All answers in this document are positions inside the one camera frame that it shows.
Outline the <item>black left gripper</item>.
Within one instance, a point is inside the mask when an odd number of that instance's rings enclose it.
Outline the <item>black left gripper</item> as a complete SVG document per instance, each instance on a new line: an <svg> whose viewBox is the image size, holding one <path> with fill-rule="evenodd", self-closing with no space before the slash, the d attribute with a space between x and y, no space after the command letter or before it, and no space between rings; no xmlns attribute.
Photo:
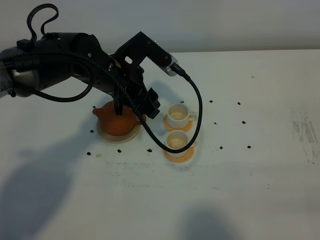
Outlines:
<svg viewBox="0 0 320 240"><path fill-rule="evenodd" d="M131 63L126 61L127 55L111 54L110 57L115 63L117 70L117 80L131 97L133 103L148 118L154 119L160 112L159 95L151 87L148 91L144 84L144 69L140 63L146 55L132 55L129 58Z"/></svg>

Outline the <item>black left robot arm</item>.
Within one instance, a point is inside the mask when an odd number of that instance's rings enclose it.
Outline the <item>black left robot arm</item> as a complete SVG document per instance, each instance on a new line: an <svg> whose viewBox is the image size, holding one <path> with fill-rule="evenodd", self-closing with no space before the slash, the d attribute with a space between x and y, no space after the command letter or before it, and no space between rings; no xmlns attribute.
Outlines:
<svg viewBox="0 0 320 240"><path fill-rule="evenodd" d="M69 103L96 88L115 100L116 112L130 107L135 113L154 118L159 113L158 94L144 84L141 62L149 58L163 67L168 55L150 38L138 33L115 53L105 53L94 35L48 33L37 41L19 40L0 53L0 93L12 97L37 95ZM74 77L86 84L72 97L57 97L44 90Z"/></svg>

